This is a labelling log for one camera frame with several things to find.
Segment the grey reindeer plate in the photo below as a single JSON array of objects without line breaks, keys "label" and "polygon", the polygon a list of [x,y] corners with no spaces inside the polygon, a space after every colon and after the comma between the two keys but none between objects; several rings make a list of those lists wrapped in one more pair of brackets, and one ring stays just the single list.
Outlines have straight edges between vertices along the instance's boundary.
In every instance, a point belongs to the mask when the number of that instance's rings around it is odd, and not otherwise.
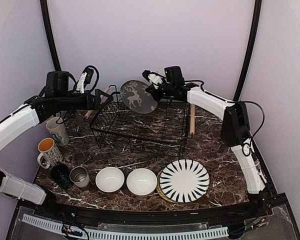
[{"label": "grey reindeer plate", "polygon": [[133,112],[150,114],[156,110],[158,102],[146,91],[147,88],[142,81],[129,80],[120,88],[121,100]]}]

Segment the floral white tall cup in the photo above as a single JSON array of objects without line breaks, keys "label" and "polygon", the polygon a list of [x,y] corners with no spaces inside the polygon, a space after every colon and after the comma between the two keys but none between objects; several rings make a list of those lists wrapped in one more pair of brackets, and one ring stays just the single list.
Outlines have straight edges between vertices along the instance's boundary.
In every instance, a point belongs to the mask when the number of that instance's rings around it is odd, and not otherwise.
[{"label": "floral white tall cup", "polygon": [[58,146],[64,147],[69,143],[66,127],[61,117],[50,118],[46,121],[45,126]]}]

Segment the patterned white mug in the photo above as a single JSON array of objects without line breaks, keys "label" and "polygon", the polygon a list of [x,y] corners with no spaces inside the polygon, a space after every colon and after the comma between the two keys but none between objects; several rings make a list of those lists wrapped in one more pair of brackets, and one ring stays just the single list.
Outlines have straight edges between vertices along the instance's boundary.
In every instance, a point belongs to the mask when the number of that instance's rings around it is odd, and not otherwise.
[{"label": "patterned white mug", "polygon": [[49,169],[62,162],[63,156],[52,138],[41,140],[37,148],[39,151],[37,162],[41,168]]}]

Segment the white brown-band cup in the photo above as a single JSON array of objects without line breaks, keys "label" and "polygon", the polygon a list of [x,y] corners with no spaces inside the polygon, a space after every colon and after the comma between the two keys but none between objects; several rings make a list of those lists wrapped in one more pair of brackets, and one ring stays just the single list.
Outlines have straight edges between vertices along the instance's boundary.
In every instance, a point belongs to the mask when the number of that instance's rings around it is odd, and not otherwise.
[{"label": "white brown-band cup", "polygon": [[69,173],[69,178],[81,191],[87,191],[92,186],[88,171],[82,166],[74,167]]}]

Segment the dark green mug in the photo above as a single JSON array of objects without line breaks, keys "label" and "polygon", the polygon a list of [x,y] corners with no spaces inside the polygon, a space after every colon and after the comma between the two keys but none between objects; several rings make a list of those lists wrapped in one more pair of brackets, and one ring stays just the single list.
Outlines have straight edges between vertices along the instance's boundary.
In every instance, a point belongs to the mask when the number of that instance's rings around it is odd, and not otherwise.
[{"label": "dark green mug", "polygon": [[70,189],[74,183],[70,180],[70,170],[67,165],[59,163],[50,171],[51,179],[63,190]]}]

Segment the orange bowl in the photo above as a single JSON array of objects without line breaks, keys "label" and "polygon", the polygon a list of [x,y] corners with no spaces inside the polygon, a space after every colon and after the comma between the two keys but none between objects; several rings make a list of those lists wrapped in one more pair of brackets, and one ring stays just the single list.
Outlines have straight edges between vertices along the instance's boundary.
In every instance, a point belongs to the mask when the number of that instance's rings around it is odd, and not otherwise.
[{"label": "orange bowl", "polygon": [[124,173],[116,167],[103,168],[97,173],[95,178],[96,186],[105,193],[116,192],[123,186],[124,182]]}]

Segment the white ceramic bowl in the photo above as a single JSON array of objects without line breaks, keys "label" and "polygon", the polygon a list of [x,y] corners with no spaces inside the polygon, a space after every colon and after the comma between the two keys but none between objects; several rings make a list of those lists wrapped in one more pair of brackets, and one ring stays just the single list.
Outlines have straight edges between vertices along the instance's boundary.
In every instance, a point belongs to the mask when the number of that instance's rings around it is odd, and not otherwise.
[{"label": "white ceramic bowl", "polygon": [[133,170],[126,179],[128,190],[137,196],[147,196],[152,194],[157,187],[157,176],[147,168]]}]

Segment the blue striped white plate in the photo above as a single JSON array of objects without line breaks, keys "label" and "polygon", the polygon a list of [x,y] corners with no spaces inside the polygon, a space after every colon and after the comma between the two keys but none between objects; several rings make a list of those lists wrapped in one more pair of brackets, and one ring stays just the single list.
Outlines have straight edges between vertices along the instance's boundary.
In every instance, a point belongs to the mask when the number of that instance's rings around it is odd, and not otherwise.
[{"label": "blue striped white plate", "polygon": [[179,159],[163,169],[159,184],[169,199],[177,203],[191,203],[207,193],[210,175],[200,162]]}]

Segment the yellow woven plate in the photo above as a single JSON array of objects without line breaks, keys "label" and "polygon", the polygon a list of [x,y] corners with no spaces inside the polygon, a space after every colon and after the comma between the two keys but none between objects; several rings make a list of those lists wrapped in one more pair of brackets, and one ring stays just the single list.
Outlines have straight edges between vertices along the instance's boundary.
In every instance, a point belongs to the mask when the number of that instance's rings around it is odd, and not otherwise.
[{"label": "yellow woven plate", "polygon": [[162,173],[163,169],[161,169],[159,171],[159,173],[157,174],[157,186],[156,186],[156,191],[157,193],[159,194],[159,196],[164,199],[165,201],[167,202],[170,202],[170,203],[176,203],[176,201],[173,201],[171,199],[169,199],[162,191],[161,189],[161,186],[160,186],[160,176],[161,176],[161,173]]}]

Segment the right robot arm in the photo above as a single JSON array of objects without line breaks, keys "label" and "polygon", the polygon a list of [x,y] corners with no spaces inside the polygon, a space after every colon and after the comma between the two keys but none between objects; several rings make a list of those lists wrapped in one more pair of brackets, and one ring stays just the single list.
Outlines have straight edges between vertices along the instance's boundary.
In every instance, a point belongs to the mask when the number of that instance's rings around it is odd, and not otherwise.
[{"label": "right robot arm", "polygon": [[179,66],[167,67],[164,75],[144,70],[142,76],[150,83],[146,92],[155,101],[180,101],[200,107],[222,121],[221,139],[236,156],[245,177],[249,194],[260,194],[267,186],[253,147],[247,101],[233,101],[204,89],[202,80],[186,80]]}]

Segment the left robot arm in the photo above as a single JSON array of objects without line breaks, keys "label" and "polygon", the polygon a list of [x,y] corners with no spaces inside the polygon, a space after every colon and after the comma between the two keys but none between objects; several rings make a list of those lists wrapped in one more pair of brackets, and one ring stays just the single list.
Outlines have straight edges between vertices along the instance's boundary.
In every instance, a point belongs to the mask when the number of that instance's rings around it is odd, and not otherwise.
[{"label": "left robot arm", "polygon": [[[93,74],[98,71],[87,66],[69,89],[69,80],[73,75],[67,71],[51,71],[47,74],[46,84],[38,95],[27,99],[14,112],[0,121],[0,152],[20,135],[45,122],[51,116],[70,110],[99,110],[102,97],[111,100],[106,91],[85,87],[90,84]],[[41,205],[41,210],[50,218],[57,218],[60,206],[47,198],[48,191],[40,186],[16,177],[0,168],[0,193]]]}]

